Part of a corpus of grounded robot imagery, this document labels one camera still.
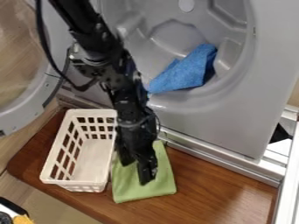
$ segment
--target screw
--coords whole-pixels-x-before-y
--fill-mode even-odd
[[[108,34],[107,34],[106,32],[104,32],[104,33],[101,35],[101,39],[102,39],[103,41],[106,41],[107,38],[108,38]]]

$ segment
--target green cloth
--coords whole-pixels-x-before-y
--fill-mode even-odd
[[[156,178],[146,185],[139,184],[136,162],[123,167],[119,158],[112,168],[112,193],[115,203],[140,200],[177,192],[170,161],[161,141],[153,143],[158,162]]]

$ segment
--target white plastic basket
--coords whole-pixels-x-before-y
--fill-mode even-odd
[[[102,192],[115,146],[115,126],[115,110],[68,110],[39,176],[41,181],[71,192]]]

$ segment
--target wooden shelf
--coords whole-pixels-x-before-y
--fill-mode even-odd
[[[171,148],[167,152],[177,183],[177,193],[171,196],[115,204],[110,184],[102,193],[43,184],[39,174],[64,114],[53,117],[9,162],[11,175],[104,223],[271,222],[275,188]]]

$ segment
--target blue towel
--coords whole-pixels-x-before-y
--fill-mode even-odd
[[[212,63],[216,52],[214,45],[203,44],[181,61],[173,60],[162,73],[149,83],[149,92],[158,94],[203,86],[213,73]]]

